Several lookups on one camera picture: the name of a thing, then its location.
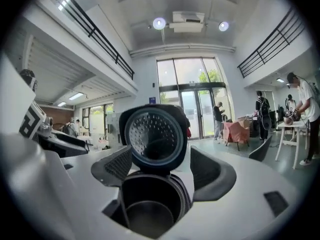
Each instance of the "man in white shirt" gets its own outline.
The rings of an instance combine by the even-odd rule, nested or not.
[[[295,107],[297,113],[306,113],[306,116],[310,122],[310,147],[308,156],[306,159],[300,162],[302,166],[310,165],[312,159],[320,158],[319,156],[319,127],[320,127],[320,108],[315,100],[315,94],[311,89],[308,82],[299,79],[294,73],[287,75],[287,81],[289,86],[297,88],[299,93],[298,105]]]

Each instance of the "ceiling vent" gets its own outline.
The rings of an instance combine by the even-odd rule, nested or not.
[[[174,11],[169,28],[175,33],[200,33],[204,27],[205,14],[195,11]]]

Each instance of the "glass door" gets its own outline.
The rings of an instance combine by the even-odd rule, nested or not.
[[[199,97],[200,117],[202,124],[202,137],[208,138],[215,134],[213,99],[210,90],[197,91]]]
[[[195,91],[182,91],[181,92],[181,103],[186,117],[190,122],[191,138],[198,139],[200,137],[199,129],[199,109],[198,102],[196,101]]]
[[[213,95],[211,90],[181,91],[181,105],[190,121],[191,139],[214,135]]]

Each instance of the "circular grille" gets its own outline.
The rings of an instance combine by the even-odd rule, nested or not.
[[[143,108],[133,113],[124,132],[133,155],[148,165],[165,165],[182,150],[180,125],[169,113],[158,108]]]

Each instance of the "black railing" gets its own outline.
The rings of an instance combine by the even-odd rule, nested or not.
[[[305,29],[291,8],[271,34],[239,66],[243,78],[256,71],[289,46]]]
[[[92,38],[105,50],[115,64],[118,64],[132,80],[134,79],[135,72],[75,0],[55,0],[55,2],[61,6],[62,12],[65,12],[71,20],[74,20],[87,33],[89,38]]]

